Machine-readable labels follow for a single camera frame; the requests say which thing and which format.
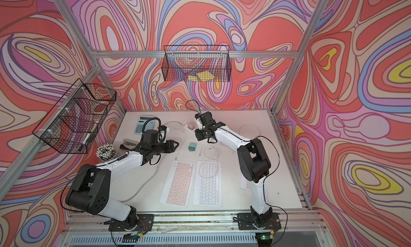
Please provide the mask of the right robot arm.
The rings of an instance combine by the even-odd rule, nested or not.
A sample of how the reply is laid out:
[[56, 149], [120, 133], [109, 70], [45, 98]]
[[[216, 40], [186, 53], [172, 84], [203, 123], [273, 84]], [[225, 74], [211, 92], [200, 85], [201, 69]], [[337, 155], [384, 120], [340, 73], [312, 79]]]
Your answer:
[[264, 200], [263, 180], [269, 175], [271, 162], [263, 143], [257, 138], [248, 139], [233, 132], [222, 122], [217, 123], [211, 112], [197, 113], [195, 122], [198, 126], [195, 130], [198, 141], [213, 139], [237, 152], [240, 171], [250, 182], [251, 213], [258, 218], [270, 215], [273, 210]]

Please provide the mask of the teal USB charger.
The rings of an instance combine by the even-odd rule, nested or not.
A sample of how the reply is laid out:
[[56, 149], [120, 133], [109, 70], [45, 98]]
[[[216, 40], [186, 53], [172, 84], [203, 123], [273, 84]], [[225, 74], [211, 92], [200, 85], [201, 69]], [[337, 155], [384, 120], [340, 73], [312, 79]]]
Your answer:
[[196, 149], [197, 149], [197, 144], [194, 143], [194, 142], [191, 142], [191, 143], [189, 144], [189, 146], [188, 146], [188, 150], [189, 150], [190, 152], [195, 152]]

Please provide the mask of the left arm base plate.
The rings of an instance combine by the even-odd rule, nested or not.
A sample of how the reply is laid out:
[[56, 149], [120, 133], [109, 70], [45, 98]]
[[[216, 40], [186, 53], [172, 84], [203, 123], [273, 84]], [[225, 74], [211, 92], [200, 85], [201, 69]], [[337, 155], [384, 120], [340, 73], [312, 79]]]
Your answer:
[[147, 233], [152, 230], [154, 215], [150, 213], [130, 214], [125, 221], [111, 219], [105, 222], [110, 232], [137, 232]]

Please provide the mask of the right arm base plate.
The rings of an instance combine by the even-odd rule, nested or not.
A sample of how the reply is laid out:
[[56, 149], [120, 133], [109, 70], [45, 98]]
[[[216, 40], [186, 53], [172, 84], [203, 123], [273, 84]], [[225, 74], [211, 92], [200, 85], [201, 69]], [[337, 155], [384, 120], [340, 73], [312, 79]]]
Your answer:
[[241, 231], [246, 230], [270, 230], [277, 232], [282, 229], [278, 213], [272, 212], [257, 216], [251, 213], [238, 213], [233, 217]]

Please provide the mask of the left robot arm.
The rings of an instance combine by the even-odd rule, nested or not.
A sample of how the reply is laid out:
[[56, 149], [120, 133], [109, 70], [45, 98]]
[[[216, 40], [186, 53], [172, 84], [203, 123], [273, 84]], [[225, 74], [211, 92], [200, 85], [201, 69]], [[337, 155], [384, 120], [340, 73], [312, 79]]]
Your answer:
[[171, 154], [179, 147], [175, 140], [168, 140], [168, 128], [158, 117], [158, 129], [143, 129], [139, 143], [132, 149], [121, 145], [126, 153], [118, 158], [97, 165], [82, 166], [74, 177], [65, 197], [65, 204], [125, 224], [128, 228], [138, 223], [136, 209], [110, 197], [111, 182], [128, 171], [150, 164], [153, 157]]

